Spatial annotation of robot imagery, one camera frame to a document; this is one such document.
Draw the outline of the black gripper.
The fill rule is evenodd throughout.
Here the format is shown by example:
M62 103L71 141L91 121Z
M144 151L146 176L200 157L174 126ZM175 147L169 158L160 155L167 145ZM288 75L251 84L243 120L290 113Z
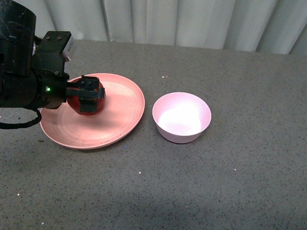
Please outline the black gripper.
M98 77L84 76L67 82L64 72L65 48L70 40L68 31L48 31L32 56L32 71L37 78L37 93L33 105L37 108L57 109L63 102L77 113L99 113L106 100Z

